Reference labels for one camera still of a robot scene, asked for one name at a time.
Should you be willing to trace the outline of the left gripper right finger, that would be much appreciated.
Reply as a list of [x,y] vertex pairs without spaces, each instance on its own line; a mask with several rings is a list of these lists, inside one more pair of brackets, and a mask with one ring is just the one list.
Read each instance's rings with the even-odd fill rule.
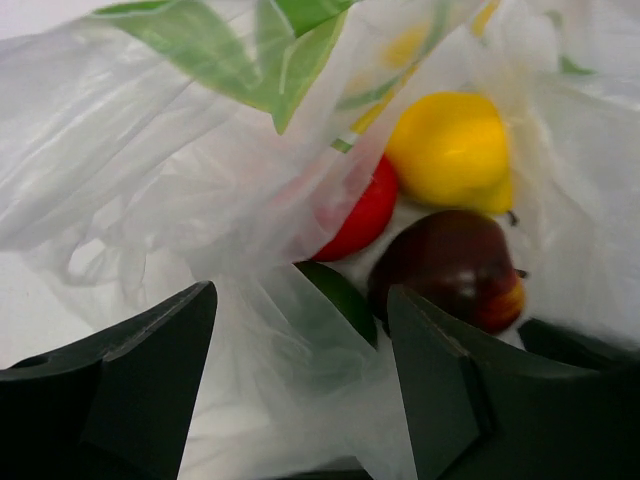
[[635,479],[639,355],[531,319],[514,347],[413,291],[388,318],[421,479]]

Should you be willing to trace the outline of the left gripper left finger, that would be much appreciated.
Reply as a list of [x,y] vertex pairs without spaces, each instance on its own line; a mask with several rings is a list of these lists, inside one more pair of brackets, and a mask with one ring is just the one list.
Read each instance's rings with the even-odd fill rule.
[[2,478],[177,478],[216,307],[199,282],[2,370]]

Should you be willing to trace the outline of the translucent plastic bag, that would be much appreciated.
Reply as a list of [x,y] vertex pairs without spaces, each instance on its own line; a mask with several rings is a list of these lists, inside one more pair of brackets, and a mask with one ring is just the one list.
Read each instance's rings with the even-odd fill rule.
[[180,469],[352,457],[414,479],[400,346],[297,269],[401,113],[444,90],[506,124],[529,314],[639,343],[635,1],[150,1],[1,44],[1,247],[93,328],[197,281],[219,307]]

